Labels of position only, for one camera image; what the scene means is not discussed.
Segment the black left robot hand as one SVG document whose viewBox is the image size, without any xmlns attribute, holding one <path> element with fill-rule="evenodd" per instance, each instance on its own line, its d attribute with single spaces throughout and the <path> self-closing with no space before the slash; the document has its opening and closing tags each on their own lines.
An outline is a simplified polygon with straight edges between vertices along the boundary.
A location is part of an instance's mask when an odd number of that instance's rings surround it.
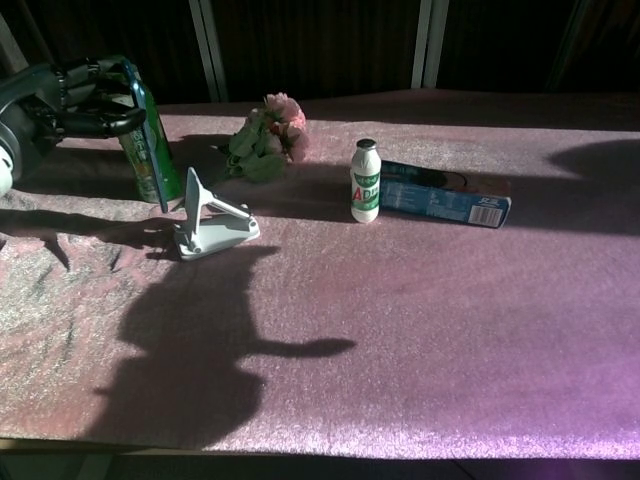
<svg viewBox="0 0 640 480">
<path fill-rule="evenodd" d="M 84 58 L 45 69 L 42 83 L 18 105 L 43 137 L 114 138 L 141 127 L 146 111 L 115 101 L 131 92 L 122 56 Z"/>
</svg>

